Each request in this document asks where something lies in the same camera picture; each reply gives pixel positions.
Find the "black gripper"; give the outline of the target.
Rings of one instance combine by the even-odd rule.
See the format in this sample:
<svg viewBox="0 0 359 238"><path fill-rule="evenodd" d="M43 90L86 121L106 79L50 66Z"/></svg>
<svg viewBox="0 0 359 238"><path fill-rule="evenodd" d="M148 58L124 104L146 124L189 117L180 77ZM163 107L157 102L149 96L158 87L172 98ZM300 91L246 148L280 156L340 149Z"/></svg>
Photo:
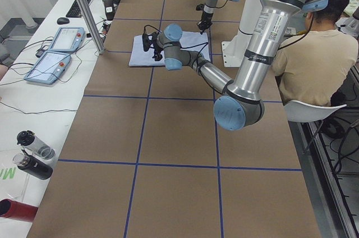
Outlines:
<svg viewBox="0 0 359 238"><path fill-rule="evenodd" d="M197 23L197 27L200 30L200 33L203 34L205 30L211 27L212 25L212 13L203 12L201 15L201 20Z"/></svg>
<svg viewBox="0 0 359 238"><path fill-rule="evenodd" d="M154 61L160 61L162 60L163 56L161 54L161 52L163 51L163 48L158 44L158 37L159 37L160 32L153 32L151 34L151 45L150 47L154 49L154 55L152 56L152 58L154 59Z"/></svg>

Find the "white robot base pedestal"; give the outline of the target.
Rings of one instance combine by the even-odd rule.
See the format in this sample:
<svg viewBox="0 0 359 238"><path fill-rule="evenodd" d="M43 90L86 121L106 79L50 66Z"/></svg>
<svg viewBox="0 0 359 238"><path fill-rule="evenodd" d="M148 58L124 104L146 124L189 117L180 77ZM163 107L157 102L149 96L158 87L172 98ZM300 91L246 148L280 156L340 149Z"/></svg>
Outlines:
<svg viewBox="0 0 359 238"><path fill-rule="evenodd" d="M240 67L261 10L260 0L245 0L237 35L230 42L222 42L225 67Z"/></svg>

